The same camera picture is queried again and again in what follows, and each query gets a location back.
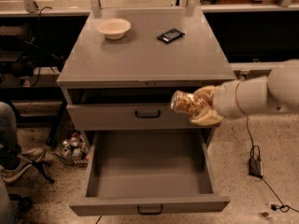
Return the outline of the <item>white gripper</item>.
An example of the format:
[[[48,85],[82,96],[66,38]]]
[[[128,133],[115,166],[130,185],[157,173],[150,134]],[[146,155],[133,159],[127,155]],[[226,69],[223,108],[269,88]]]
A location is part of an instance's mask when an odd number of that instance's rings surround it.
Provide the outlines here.
[[[228,81],[218,86],[205,86],[197,89],[193,94],[212,101],[213,107],[206,107],[198,116],[190,118],[190,122],[199,127],[220,124],[222,117],[239,119],[242,117],[235,97],[238,80]]]

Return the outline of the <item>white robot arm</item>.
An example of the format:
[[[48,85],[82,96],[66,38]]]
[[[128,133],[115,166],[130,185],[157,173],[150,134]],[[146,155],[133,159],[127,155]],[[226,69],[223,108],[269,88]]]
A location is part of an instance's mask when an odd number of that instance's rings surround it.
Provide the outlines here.
[[[268,76],[205,86],[193,94],[206,102],[200,114],[190,118],[191,123],[200,127],[250,115],[298,113],[299,61],[283,62]]]

